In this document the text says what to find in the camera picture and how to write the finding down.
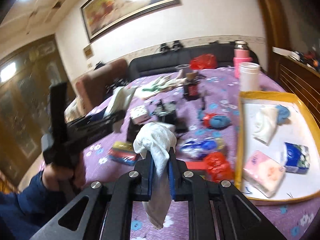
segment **silver bolt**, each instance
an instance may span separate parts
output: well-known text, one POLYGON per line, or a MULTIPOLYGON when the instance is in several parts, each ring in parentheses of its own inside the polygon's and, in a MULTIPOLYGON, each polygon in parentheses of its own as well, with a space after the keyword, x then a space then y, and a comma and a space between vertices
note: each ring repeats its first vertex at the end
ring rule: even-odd
POLYGON ((129 177, 130 178, 135 178, 135 177, 137 177, 139 175, 139 172, 137 172, 137 171, 130 171, 129 172, 129 177))
POLYGON ((228 181, 228 180, 223 180, 223 181, 221 182, 221 185, 222 185, 223 187, 230 187, 230 186, 231 186, 231 183, 230 183, 230 181, 228 181))
POLYGON ((91 183, 92 188, 100 188, 101 187, 101 182, 99 181, 94 181, 91 183))
POLYGON ((193 176, 193 172, 192 171, 185 171, 183 173, 183 176, 185 176, 186 178, 191 178, 193 176))

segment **floor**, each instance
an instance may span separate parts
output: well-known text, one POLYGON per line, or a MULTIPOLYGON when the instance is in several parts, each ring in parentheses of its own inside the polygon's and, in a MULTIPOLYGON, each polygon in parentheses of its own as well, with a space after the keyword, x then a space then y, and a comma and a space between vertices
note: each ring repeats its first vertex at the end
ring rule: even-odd
POLYGON ((29 186, 29 183, 33 176, 35 176, 39 172, 39 167, 44 161, 42 153, 39 155, 39 157, 35 160, 35 162, 30 166, 29 170, 24 174, 22 180, 20 181, 18 185, 18 190, 22 191, 26 187, 29 186))

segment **pink bottle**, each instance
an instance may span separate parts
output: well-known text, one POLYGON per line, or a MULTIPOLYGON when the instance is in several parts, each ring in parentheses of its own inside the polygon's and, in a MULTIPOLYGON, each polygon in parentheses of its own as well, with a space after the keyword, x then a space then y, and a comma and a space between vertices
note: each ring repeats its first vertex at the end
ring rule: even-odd
POLYGON ((236 41, 234 51, 235 57, 233 58, 233 66, 235 67, 235 77, 239 78, 239 64, 242 62, 252 62, 252 58, 250 57, 248 43, 245 41, 236 41))

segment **black leather couch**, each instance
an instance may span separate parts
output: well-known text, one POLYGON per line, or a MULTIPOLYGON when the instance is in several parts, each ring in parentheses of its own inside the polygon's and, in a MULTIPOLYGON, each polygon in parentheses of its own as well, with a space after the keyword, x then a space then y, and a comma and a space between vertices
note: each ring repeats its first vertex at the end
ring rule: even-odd
MULTIPOLYGON (((139 77, 175 72, 178 65, 189 64, 190 60, 202 54, 213 54, 217 58, 218 67, 233 66, 235 43, 213 42, 208 45, 183 48, 177 51, 157 53, 135 58, 130 62, 128 76, 131 81, 139 77)), ((257 55, 250 50, 253 62, 259 64, 257 55)))

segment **yellow and white tray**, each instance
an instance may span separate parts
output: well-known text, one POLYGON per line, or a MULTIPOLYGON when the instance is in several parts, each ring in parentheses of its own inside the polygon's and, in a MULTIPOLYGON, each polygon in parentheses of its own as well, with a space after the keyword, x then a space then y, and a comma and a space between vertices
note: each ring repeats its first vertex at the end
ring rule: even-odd
POLYGON ((298 202, 316 197, 320 193, 320 130, 305 104, 291 93, 240 92, 240 131, 235 170, 235 186, 257 205, 298 202), (289 120, 278 125, 269 146, 252 136, 254 121, 262 105, 283 105, 290 110, 289 120), (283 143, 309 147, 310 168, 307 174, 286 172, 280 188, 271 198, 242 178, 242 169, 255 150, 260 150, 280 163, 283 143))

